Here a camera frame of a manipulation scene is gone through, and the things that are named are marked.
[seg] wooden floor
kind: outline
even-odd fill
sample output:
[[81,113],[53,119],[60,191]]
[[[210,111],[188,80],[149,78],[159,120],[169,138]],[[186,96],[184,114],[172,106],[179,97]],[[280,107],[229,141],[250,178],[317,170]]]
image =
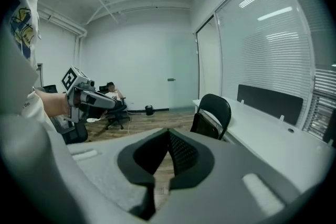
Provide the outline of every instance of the wooden floor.
[[[107,139],[115,139],[127,135],[141,133],[154,128],[179,128],[189,131],[193,119],[194,112],[155,112],[152,116],[145,114],[130,114],[131,124],[125,120],[123,123],[124,130],[118,125],[105,130],[107,120],[100,120],[94,123],[87,123],[86,128],[89,133],[88,141],[102,141]],[[174,168],[172,159],[167,153],[160,167],[154,174],[155,190],[154,199],[155,206],[159,209],[169,197],[169,182],[174,177]]]

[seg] black desk partition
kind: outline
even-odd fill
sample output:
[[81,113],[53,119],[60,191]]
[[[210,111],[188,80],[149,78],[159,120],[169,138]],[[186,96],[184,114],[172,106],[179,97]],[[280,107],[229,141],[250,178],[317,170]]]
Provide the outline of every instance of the black desk partition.
[[284,121],[292,125],[296,125],[303,104],[300,97],[240,84],[237,101],[242,100],[244,104],[274,117],[280,118],[284,115]]

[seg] seated person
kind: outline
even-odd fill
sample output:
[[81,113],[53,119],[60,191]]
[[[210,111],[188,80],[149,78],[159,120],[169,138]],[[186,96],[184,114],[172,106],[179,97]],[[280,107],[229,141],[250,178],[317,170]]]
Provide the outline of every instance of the seated person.
[[115,87],[114,83],[113,82],[109,82],[107,83],[107,88],[109,89],[109,92],[106,93],[105,95],[107,95],[108,97],[111,97],[113,99],[115,99],[117,101],[117,103],[115,104],[115,107],[114,109],[117,109],[119,107],[122,106],[122,94],[121,92]]

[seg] office chair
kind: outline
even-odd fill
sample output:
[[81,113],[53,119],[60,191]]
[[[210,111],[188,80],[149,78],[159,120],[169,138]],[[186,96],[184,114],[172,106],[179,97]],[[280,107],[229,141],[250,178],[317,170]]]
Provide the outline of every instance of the office chair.
[[[201,109],[211,113],[218,119],[223,127],[221,134],[218,134],[217,128],[213,127],[212,124],[202,114],[200,114],[199,111]],[[224,98],[209,93],[201,99],[190,131],[221,140],[226,132],[230,120],[231,108],[229,103]]]
[[[48,92],[48,93],[57,93],[56,86],[50,85],[45,86],[43,88],[37,88],[37,90],[40,90],[42,92]],[[88,131],[86,130],[86,127],[84,123],[75,123],[73,125],[72,122],[67,121],[67,127],[64,128],[62,125],[62,116],[56,116],[50,118],[52,124],[54,125],[56,131],[62,135],[64,142],[66,145],[68,144],[75,144],[75,143],[81,143],[85,142],[88,138]]]
[[[99,87],[99,91],[100,93],[106,94],[109,92],[109,89],[107,86],[100,86]],[[108,124],[105,127],[105,130],[108,130],[110,126],[112,126],[115,122],[118,122],[120,125],[120,129],[123,130],[124,127],[121,124],[122,120],[130,120],[129,116],[122,116],[122,112],[127,108],[127,105],[125,105],[125,99],[126,98],[122,98],[121,102],[122,102],[122,106],[117,108],[117,109],[109,109],[106,117],[108,120]]]

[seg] trash can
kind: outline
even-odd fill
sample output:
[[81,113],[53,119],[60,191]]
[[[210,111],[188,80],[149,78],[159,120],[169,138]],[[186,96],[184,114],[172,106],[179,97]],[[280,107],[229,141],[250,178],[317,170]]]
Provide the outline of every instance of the trash can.
[[150,116],[150,115],[153,115],[153,114],[154,114],[153,106],[151,106],[151,105],[146,105],[146,106],[145,106],[145,109],[146,109],[146,115],[147,115],[147,116]]

